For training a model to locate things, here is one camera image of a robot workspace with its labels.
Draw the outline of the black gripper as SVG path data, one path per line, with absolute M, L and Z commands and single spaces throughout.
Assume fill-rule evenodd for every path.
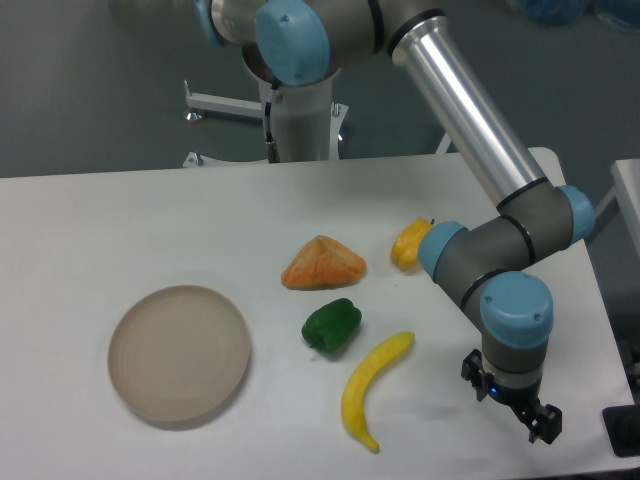
M 500 370 L 486 360 L 478 349 L 472 350 L 462 361 L 461 378 L 469 382 L 476 399 L 486 396 L 509 406 L 516 418 L 527 427 L 528 440 L 552 444 L 562 432 L 562 410 L 539 400 L 543 367 L 520 373 Z

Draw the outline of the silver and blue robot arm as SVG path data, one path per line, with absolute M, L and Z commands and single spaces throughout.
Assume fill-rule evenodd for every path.
M 278 93 L 326 85 L 382 51 L 408 72 L 498 212 L 475 229 L 440 223 L 418 248 L 424 270 L 480 332 L 462 378 L 479 398 L 508 406 L 531 440 L 553 442 L 562 413 L 538 397 L 553 300 L 526 270 L 585 238 L 594 210 L 578 189 L 552 185 L 519 142 L 455 47 L 439 4 L 199 1 L 195 11 L 207 41 L 241 46 L 267 84 L 261 118 L 272 163 L 330 153 L 329 105 L 303 97 L 276 114 Z

